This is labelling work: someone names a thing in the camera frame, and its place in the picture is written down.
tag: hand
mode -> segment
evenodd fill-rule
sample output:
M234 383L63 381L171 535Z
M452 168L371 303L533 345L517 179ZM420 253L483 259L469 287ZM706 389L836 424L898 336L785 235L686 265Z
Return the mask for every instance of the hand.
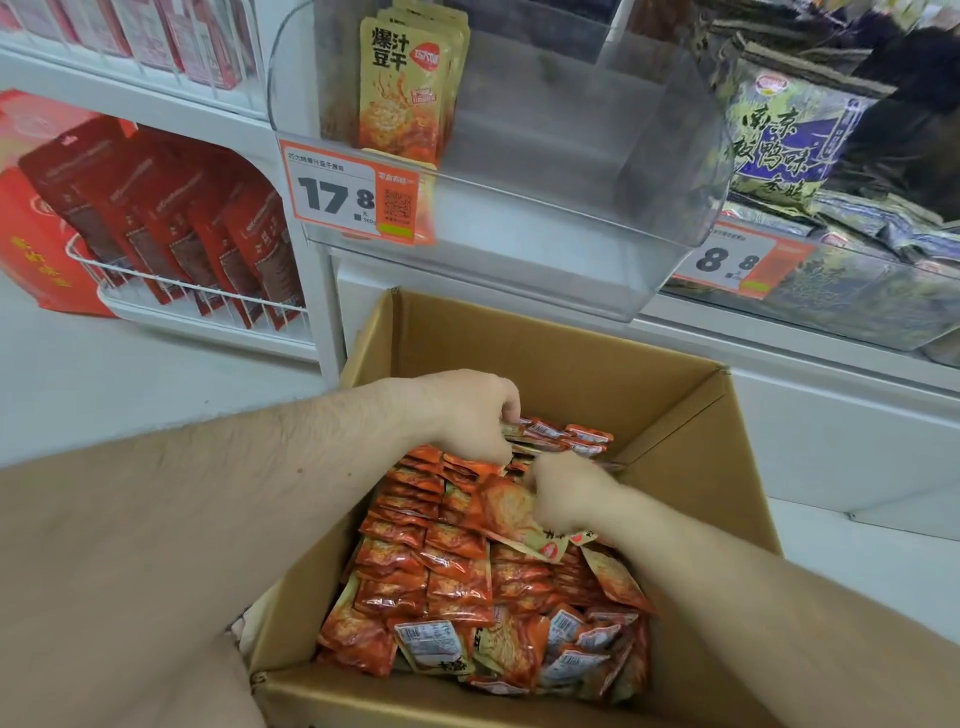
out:
M576 452L546 452L537 457L524 482L537 491L534 519L559 533L596 530L594 514L624 486L599 465Z
M520 417L520 394L513 382L470 369L409 381L430 419L429 442L467 460L510 462L513 453L500 422L515 423Z

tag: qr code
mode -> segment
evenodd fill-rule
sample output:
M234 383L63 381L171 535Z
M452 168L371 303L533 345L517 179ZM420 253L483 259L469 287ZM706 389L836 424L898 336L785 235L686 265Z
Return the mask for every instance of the qr code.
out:
M388 223L409 226L413 220L414 199L403 192L384 190L383 217Z

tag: yellow snack packet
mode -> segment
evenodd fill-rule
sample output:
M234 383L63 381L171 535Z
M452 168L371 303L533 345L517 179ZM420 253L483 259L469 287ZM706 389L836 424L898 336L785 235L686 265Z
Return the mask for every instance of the yellow snack packet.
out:
M450 43L445 34L360 23L361 147L437 164Z

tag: cardboard box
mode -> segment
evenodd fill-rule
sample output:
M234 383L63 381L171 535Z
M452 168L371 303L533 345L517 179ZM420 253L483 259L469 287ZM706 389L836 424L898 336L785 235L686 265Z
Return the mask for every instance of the cardboard box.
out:
M780 553L732 378L716 362L469 303L388 293L357 337L342 384L459 368L508 376L526 415L612 432L619 479ZM254 697L276 728L371 726L774 726L670 601L652 629L652 690L634 711L470 692L408 674L378 679L309 664L356 542L363 504L284 577L252 656Z

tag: logo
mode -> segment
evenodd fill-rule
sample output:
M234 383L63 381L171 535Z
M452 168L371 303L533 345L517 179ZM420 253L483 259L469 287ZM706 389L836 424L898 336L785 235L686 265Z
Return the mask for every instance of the logo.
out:
M776 96L790 85L786 76L779 73L761 73L756 77L756 92L760 96Z
M421 43L410 51L410 58L424 71L436 71L440 65L440 46L437 43Z

